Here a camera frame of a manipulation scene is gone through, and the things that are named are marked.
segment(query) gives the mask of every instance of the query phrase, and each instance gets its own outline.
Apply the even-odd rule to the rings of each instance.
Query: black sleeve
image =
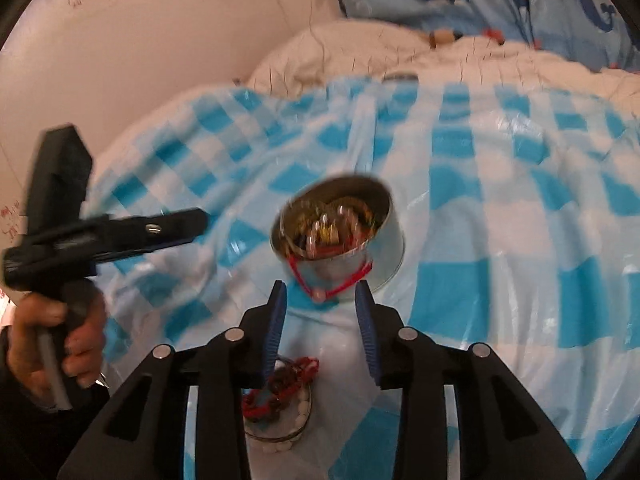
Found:
[[[109,400],[92,386],[92,402],[79,410],[49,413],[24,393],[6,366],[7,329],[0,334],[0,478],[54,480],[84,430]]]

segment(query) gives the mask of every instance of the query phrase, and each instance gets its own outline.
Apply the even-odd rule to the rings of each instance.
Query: round tin container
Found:
[[[283,228],[291,222],[287,213],[304,209],[306,203],[328,204],[347,196],[362,200],[376,218],[382,219],[374,236],[347,253],[314,260],[296,260],[293,266],[287,258],[287,241],[283,235]],[[353,300],[353,286],[359,279],[366,279],[371,290],[388,282],[402,263],[404,237],[386,186],[370,176],[350,174],[320,182],[290,200],[273,223],[271,247],[302,288],[315,301],[322,303],[325,297]]]

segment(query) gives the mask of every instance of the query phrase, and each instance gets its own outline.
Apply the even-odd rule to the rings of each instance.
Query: white bead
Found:
[[[277,453],[278,449],[273,442],[263,442],[262,443],[262,452],[267,454]]]
[[[306,415],[299,415],[293,423],[294,430],[297,431],[306,424]]]
[[[289,449],[291,449],[291,443],[288,440],[279,442],[276,444],[276,449],[278,451],[288,451]]]
[[[300,415],[306,415],[309,412],[309,402],[308,400],[303,400],[298,405],[298,413]]]

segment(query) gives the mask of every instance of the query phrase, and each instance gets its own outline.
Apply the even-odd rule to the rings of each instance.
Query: red object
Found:
[[[277,371],[274,372],[267,381],[267,389],[271,392],[271,395],[262,405],[256,405],[261,390],[251,390],[242,396],[242,415],[244,418],[253,421],[273,418],[282,408],[289,404],[291,398],[301,388],[316,378],[320,369],[320,361],[315,357],[301,357],[292,364],[286,363],[285,366],[292,371],[292,373],[287,374],[289,381],[277,378]]]
[[[331,290],[319,290],[313,289],[306,284],[304,278],[298,270],[298,261],[293,254],[288,257],[287,261],[289,263],[289,267],[291,268],[291,272],[293,272],[293,275],[302,290],[304,290],[307,295],[309,295],[314,301],[321,300],[319,301],[319,303],[330,300],[332,297],[337,296],[341,292],[347,290],[350,286],[355,285],[360,280],[364,279],[364,277],[369,274],[371,269],[373,268],[372,261],[364,262],[362,266],[358,270],[356,270],[356,272],[354,272],[350,277],[348,277],[343,284],[332,288]]]
[[[487,38],[492,38],[492,40],[497,41],[498,44],[504,44],[504,34],[501,30],[496,28],[486,28],[482,31],[482,35]]]

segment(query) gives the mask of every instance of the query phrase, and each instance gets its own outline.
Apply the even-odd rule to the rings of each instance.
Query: metal tin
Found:
[[[333,290],[340,287],[359,269],[371,264],[365,276],[371,290],[380,288],[398,271],[404,256],[404,237],[398,222],[391,193],[379,180],[370,176],[338,176],[316,184],[294,197],[279,213],[271,228],[271,248],[291,272],[286,257],[286,241],[281,224],[286,221],[287,210],[304,207],[305,203],[330,203],[341,197],[352,196],[363,200],[382,224],[375,235],[359,247],[338,256],[316,260],[300,260],[297,270],[306,285],[314,290]],[[353,300],[353,287],[337,294],[340,300]]]

